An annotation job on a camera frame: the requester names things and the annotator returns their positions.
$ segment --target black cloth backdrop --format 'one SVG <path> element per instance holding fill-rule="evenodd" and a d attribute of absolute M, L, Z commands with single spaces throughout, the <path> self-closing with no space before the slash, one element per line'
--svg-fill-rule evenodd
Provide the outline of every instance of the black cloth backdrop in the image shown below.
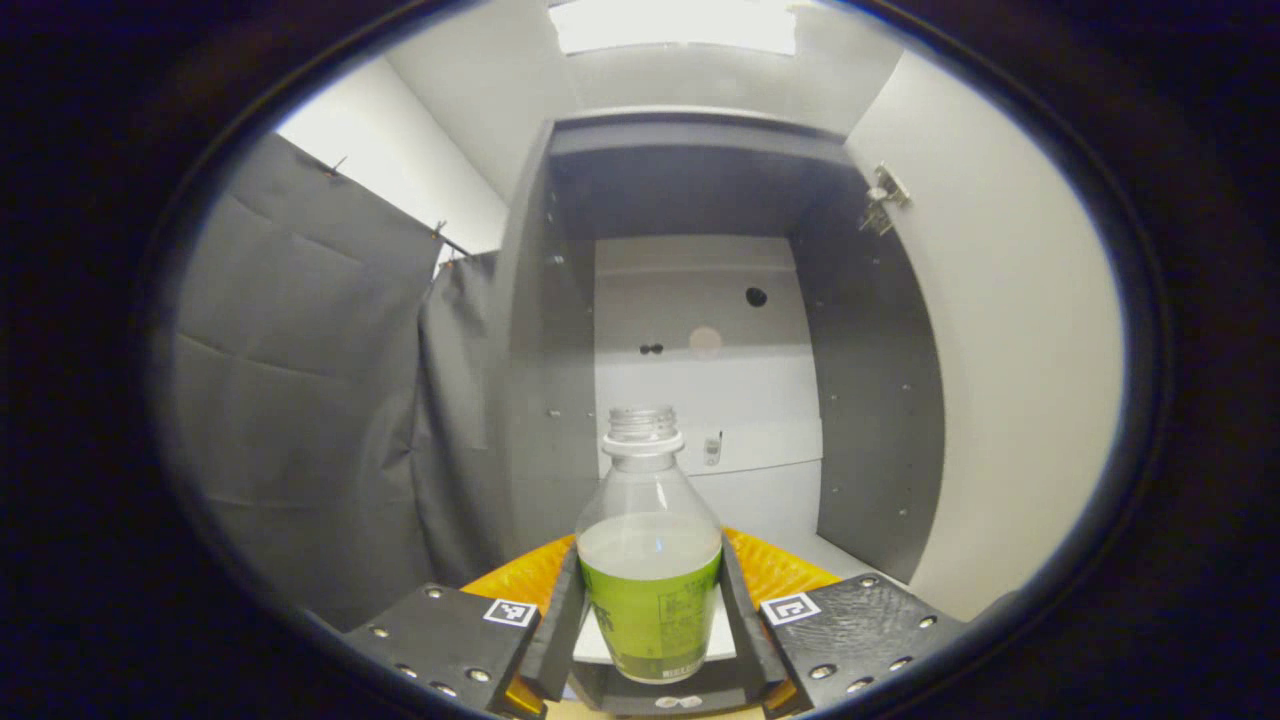
<path fill-rule="evenodd" d="M 169 389 L 183 465 L 250 564 L 339 630 L 500 560 L 479 518 L 492 488 L 457 482 L 485 462 L 493 258 L 443 270 L 428 297 L 439 250 L 425 225 L 270 135 L 180 279 Z M 440 451 L 449 430 L 458 450 Z"/>

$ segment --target green bottle label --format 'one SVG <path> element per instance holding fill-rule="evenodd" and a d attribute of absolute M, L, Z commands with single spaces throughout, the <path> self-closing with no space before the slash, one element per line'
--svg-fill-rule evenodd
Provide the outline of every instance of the green bottle label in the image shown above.
<path fill-rule="evenodd" d="M 721 551 L 692 573 L 630 580 L 582 561 L 591 609 L 618 670 L 635 680 L 664 683 L 692 673 L 707 655 Z"/>

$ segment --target ceiling light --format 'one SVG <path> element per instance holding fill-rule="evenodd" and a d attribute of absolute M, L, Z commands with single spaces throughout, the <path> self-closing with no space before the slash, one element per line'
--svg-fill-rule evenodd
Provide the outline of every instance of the ceiling light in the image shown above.
<path fill-rule="evenodd" d="M 550 18 L 566 55 L 673 42 L 796 53 L 796 18 L 777 1 L 573 0 L 552 8 Z"/>

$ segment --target plastic bottle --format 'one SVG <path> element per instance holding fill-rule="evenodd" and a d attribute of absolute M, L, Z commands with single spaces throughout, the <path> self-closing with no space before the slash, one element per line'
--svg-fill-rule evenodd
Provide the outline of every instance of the plastic bottle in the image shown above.
<path fill-rule="evenodd" d="M 577 552 L 614 666 L 639 683 L 689 678 L 707 657 L 721 525 L 676 465 L 669 406 L 609 413 L 613 457 L 577 519 Z"/>

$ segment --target white ceiling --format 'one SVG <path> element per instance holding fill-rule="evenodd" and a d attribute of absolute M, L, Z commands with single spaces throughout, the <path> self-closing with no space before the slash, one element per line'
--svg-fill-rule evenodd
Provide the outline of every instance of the white ceiling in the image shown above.
<path fill-rule="evenodd" d="M 509 204 L 543 123 L 584 110 L 728 108 L 847 135 L 902 46 L 852 12 L 804 5 L 795 13 L 794 58 L 698 45 L 566 58 L 545 3 L 488 0 L 430 26 L 387 58 Z"/>

